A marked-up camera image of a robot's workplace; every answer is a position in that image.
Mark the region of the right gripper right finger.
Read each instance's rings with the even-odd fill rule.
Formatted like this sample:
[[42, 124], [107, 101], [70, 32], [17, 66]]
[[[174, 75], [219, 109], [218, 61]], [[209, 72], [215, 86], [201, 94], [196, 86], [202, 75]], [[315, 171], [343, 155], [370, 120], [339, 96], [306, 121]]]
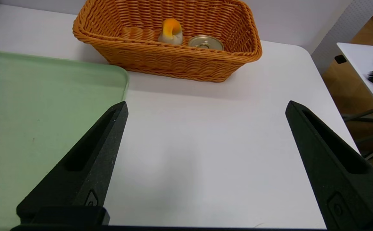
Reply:
[[328, 230], [373, 230], [373, 166], [306, 106], [285, 115]]

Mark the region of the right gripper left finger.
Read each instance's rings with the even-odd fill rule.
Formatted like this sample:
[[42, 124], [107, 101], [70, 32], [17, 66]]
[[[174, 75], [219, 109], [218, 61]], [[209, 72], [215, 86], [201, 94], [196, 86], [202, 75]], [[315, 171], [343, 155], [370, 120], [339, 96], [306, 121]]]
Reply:
[[104, 208], [128, 118], [111, 106], [17, 206], [22, 225], [107, 225]]

